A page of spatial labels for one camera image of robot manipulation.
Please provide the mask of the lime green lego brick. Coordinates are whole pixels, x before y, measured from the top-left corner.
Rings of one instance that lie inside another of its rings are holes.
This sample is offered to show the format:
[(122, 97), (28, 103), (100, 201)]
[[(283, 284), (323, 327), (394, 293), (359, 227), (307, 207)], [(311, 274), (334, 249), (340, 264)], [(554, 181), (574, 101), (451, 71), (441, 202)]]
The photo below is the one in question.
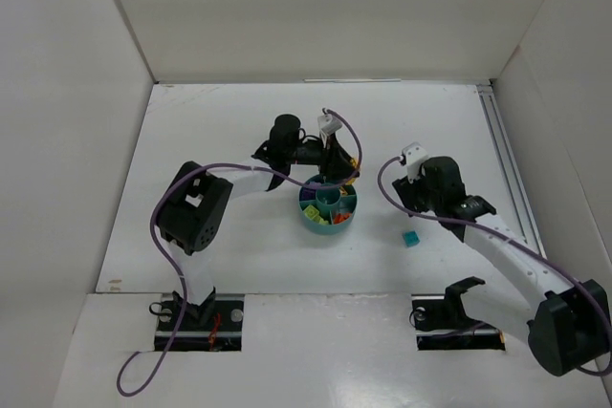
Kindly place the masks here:
[(303, 210), (303, 214), (311, 221), (317, 222), (320, 214), (319, 211), (316, 207), (314, 207), (313, 205), (309, 205), (307, 206), (304, 210)]

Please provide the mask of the dark purple lego brick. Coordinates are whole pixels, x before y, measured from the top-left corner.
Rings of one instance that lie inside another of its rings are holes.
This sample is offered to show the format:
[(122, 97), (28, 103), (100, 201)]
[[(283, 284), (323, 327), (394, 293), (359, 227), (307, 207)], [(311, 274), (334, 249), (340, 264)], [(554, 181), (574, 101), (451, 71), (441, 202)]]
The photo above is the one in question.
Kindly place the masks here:
[(313, 201), (316, 198), (316, 191), (310, 188), (301, 188), (299, 191), (299, 200), (302, 201)]

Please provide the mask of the teal small lego brick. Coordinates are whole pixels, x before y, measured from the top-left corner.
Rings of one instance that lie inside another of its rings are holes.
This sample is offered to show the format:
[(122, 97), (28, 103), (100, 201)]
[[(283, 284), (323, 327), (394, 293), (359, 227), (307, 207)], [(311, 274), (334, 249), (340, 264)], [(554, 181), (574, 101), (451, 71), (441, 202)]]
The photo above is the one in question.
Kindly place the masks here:
[(415, 247), (420, 244), (420, 238), (416, 231), (407, 231), (402, 234), (406, 247)]

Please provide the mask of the orange round lego piece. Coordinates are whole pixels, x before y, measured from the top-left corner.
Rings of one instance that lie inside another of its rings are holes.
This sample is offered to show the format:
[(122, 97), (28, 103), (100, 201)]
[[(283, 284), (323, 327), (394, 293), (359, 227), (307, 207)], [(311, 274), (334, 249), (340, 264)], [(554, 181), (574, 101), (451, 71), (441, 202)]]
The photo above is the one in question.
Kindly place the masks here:
[(351, 217), (350, 213), (338, 213), (333, 220), (335, 225), (340, 225)]

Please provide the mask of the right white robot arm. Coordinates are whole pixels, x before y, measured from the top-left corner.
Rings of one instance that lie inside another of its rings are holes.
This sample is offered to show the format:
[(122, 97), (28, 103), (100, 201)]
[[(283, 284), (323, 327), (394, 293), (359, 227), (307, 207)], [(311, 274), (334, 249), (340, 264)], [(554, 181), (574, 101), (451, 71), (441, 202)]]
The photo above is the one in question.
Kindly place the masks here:
[(427, 309), (413, 304), (422, 332), (459, 334), (495, 327), (524, 342), (537, 363), (553, 376), (572, 371), (603, 377), (587, 364), (611, 352), (611, 318), (605, 289), (581, 282), (536, 253), (510, 230), (487, 200), (467, 193), (457, 162), (431, 157), (412, 145), (392, 159), (405, 173), (393, 181), (396, 208), (410, 217), (439, 223), (460, 243), (482, 255), (520, 293), (515, 303), (472, 276), (446, 287)]

